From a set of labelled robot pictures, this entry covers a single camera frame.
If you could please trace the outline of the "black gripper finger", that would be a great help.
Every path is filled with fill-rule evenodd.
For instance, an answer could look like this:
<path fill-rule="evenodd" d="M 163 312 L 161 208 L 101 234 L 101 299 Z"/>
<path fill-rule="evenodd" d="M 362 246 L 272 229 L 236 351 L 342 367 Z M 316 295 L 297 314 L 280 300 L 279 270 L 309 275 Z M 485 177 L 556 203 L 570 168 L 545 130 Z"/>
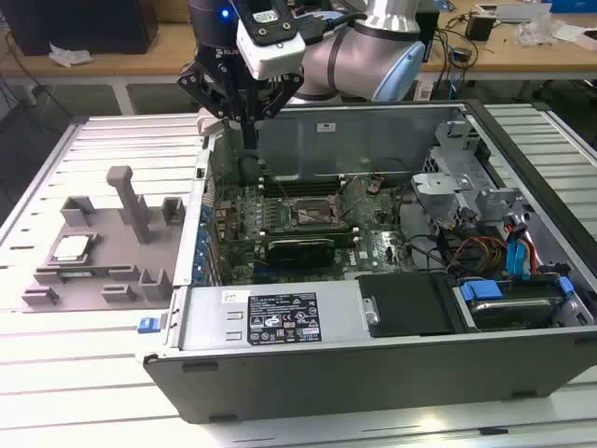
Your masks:
<path fill-rule="evenodd" d="M 274 118 L 303 84 L 303 75 L 285 74 L 249 84 L 249 148 L 257 148 L 257 123 Z"/>
<path fill-rule="evenodd" d="M 216 62 L 212 73 L 195 61 L 184 67 L 177 83 L 216 119 L 235 123 L 241 130 L 243 148 L 249 150 L 250 123 L 246 101 L 235 75 L 236 70 L 229 59 Z"/>

